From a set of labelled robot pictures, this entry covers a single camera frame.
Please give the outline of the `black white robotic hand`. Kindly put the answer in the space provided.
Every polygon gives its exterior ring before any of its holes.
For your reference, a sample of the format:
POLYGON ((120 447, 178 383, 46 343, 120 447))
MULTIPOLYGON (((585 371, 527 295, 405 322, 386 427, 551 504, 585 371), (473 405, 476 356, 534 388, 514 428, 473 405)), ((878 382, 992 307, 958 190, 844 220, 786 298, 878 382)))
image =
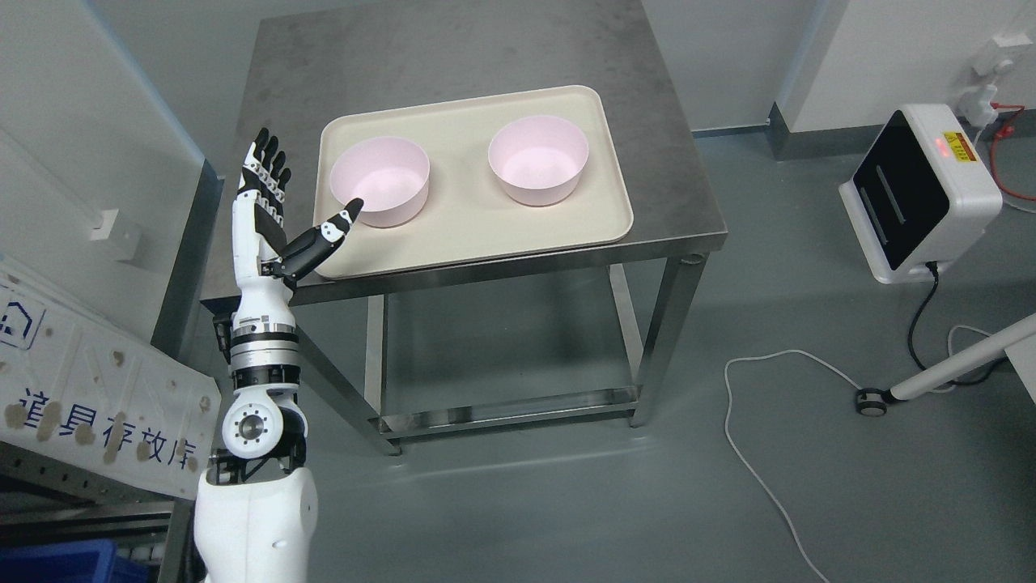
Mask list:
POLYGON ((278 137, 262 128, 244 152, 231 207, 231 243, 236 284, 243 301, 287 304, 297 284, 342 246, 365 202, 345 203, 330 218, 288 240, 284 206, 291 170, 278 137))

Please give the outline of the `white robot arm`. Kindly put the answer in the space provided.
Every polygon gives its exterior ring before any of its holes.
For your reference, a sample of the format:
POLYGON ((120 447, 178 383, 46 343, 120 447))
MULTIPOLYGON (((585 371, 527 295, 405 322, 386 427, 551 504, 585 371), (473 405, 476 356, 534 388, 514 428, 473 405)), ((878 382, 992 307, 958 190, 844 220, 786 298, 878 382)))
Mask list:
POLYGON ((206 582, 306 582, 318 498, 297 402, 299 336, 285 301, 214 319, 233 399, 197 483, 193 540, 206 582))

